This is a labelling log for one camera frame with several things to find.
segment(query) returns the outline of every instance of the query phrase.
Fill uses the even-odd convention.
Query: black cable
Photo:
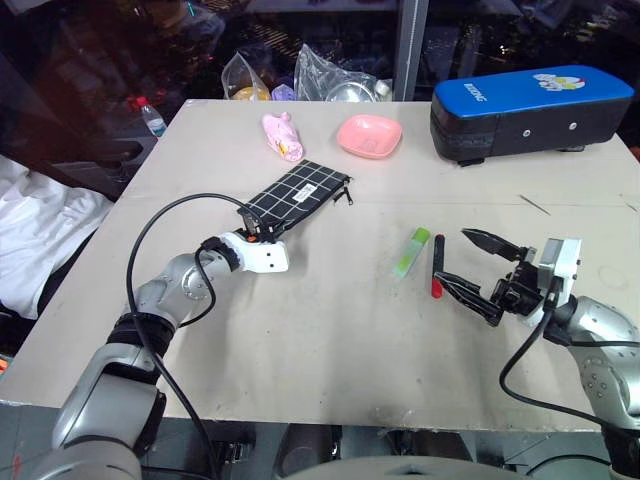
[[[593,455],[580,455],[580,454],[558,455],[558,456],[547,458],[546,460],[543,460],[542,462],[537,464],[535,467],[530,468],[527,471],[527,473],[525,473],[525,475],[527,477],[530,477],[533,473],[535,473],[537,470],[540,470],[545,465],[549,465],[550,463],[559,462],[560,460],[588,460],[590,462],[601,463],[602,465],[606,465],[606,466],[611,465],[611,463],[609,463],[608,461],[603,460],[602,458],[594,457]]]
[[[140,231],[138,238],[136,238],[136,241],[133,244],[131,253],[129,254],[129,261],[127,263],[127,273],[126,273],[125,281],[126,281],[127,300],[129,302],[129,309],[131,310],[133,323],[138,332],[138,336],[140,337],[140,341],[142,342],[142,346],[145,348],[145,350],[149,352],[154,366],[158,369],[160,374],[164,377],[169,387],[171,387],[171,390],[173,390],[173,392],[176,394],[176,397],[178,397],[178,400],[180,401],[180,403],[184,406],[185,410],[189,414],[189,417],[191,417],[191,421],[193,422],[193,425],[196,428],[198,435],[200,436],[200,438],[202,439],[202,442],[206,447],[208,462],[211,468],[210,478],[217,480],[218,475],[216,473],[216,461],[215,461],[213,449],[211,446],[211,440],[209,439],[209,435],[207,434],[207,430],[204,428],[204,424],[202,423],[202,420],[200,420],[200,417],[198,417],[198,414],[196,413],[195,409],[189,402],[189,399],[187,398],[187,396],[180,389],[177,382],[173,379],[169,371],[164,366],[164,363],[162,362],[162,358],[153,349],[151,341],[149,340],[149,337],[147,336],[147,333],[144,331],[144,328],[142,327],[140,320],[138,318],[138,315],[137,315],[138,307],[136,305],[135,295],[133,291],[133,266],[135,264],[138,250],[140,249],[140,245],[142,244],[142,241],[144,240],[147,233],[149,233],[149,230],[151,230],[151,227],[153,227],[153,225],[158,221],[160,217],[162,217],[162,215],[167,213],[172,208],[175,208],[178,205],[181,205],[185,202],[189,202],[191,200],[195,200],[198,198],[217,198],[220,200],[231,202],[237,205],[238,207],[243,208],[249,213],[251,213],[251,215],[253,215],[256,221],[258,222],[260,229],[261,230],[265,229],[264,221],[262,220],[262,218],[260,218],[259,215],[256,215],[256,213],[252,211],[252,209],[249,206],[245,205],[240,200],[236,200],[233,197],[229,197],[227,195],[221,195],[219,193],[197,193],[194,195],[188,195],[186,197],[179,198],[178,200],[175,200],[169,203],[168,205],[165,205],[163,208],[161,208],[153,217],[151,217],[151,219],[146,223],[146,225]]]
[[[540,323],[538,323],[538,325],[536,325],[536,328],[533,330],[531,335],[529,335],[529,337],[524,341],[524,343],[520,346],[520,348],[518,348],[516,353],[514,353],[513,356],[507,361],[504,368],[500,372],[500,388],[502,388],[502,390],[510,397],[515,398],[516,400],[519,400],[523,403],[533,405],[534,407],[546,408],[547,410],[554,410],[556,412],[573,415],[575,417],[579,417],[584,420],[597,423],[603,427],[607,427],[612,430],[622,432],[625,436],[629,436],[629,434],[625,432],[623,429],[621,429],[620,427],[617,427],[616,425],[600,417],[596,417],[594,415],[590,415],[588,413],[581,412],[580,410],[575,410],[573,408],[563,407],[561,405],[555,405],[553,403],[542,402],[534,398],[525,397],[524,395],[514,392],[507,386],[506,379],[507,379],[507,376],[509,375],[509,372],[511,372],[513,367],[524,356],[524,354],[527,353],[529,348],[531,348],[531,345],[533,345],[535,341],[538,340],[540,336],[542,336],[545,328],[547,328],[547,325],[551,321],[551,316],[552,316],[551,310],[544,312],[544,315],[542,316],[542,320],[540,321]]]
[[[209,280],[209,277],[207,276],[206,272],[204,271],[204,267],[202,266],[202,259],[200,258],[200,255],[202,254],[202,252],[204,252],[204,248],[202,246],[200,246],[200,247],[198,247],[198,250],[196,250],[196,253],[193,255],[193,257],[194,257],[194,260],[196,262],[196,268],[198,269],[198,273],[202,277],[202,280],[204,281],[204,284],[207,286],[207,290],[209,290],[209,295],[211,295],[211,302],[209,303],[209,306],[207,308],[205,308],[204,311],[200,315],[198,315],[197,317],[192,318],[191,320],[187,320],[186,322],[182,322],[180,325],[178,325],[178,328],[182,328],[182,327],[186,327],[186,326],[189,326],[189,325],[193,325],[198,320],[201,320],[202,318],[204,318],[207,315],[207,313],[209,313],[211,310],[213,310],[213,307],[216,306],[216,292],[213,289],[213,285],[211,285],[211,281]]]
[[[189,472],[187,470],[178,470],[176,468],[148,467],[146,465],[141,465],[140,468],[142,468],[143,472],[167,473],[169,475],[180,475],[182,477],[197,478],[199,480],[211,480],[206,475]]]
[[[627,340],[610,340],[606,342],[571,342],[572,347],[631,347],[640,348],[640,342]]]

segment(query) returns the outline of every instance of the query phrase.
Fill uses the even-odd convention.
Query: pink toy
[[[355,115],[342,124],[338,143],[347,152],[365,158],[384,158],[402,137],[402,127],[390,118]]]
[[[291,115],[287,112],[280,116],[266,114],[262,117],[262,128],[267,134],[269,146],[282,158],[289,162],[302,160],[304,148],[298,140],[296,129],[291,124]]]

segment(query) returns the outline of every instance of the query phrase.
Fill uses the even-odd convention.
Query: green object
[[[431,233],[426,228],[419,227],[411,239],[409,240],[409,244],[404,250],[402,257],[398,261],[395,267],[393,267],[393,274],[397,278],[404,278],[411,270],[411,266],[413,262],[415,262],[416,258],[420,254],[420,250],[425,246]]]

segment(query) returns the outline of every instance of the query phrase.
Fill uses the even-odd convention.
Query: white cloth
[[[113,204],[0,155],[0,301],[22,317],[38,317],[40,294]]]

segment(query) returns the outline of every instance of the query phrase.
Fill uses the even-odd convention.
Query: zipper
[[[342,191],[338,192],[338,194],[333,197],[333,203],[336,203],[338,200],[340,200],[343,196],[346,195],[349,205],[353,205],[353,198],[351,198],[351,194],[349,193],[349,187],[347,187],[348,184],[349,184],[349,180],[344,182],[344,187],[342,187]]]

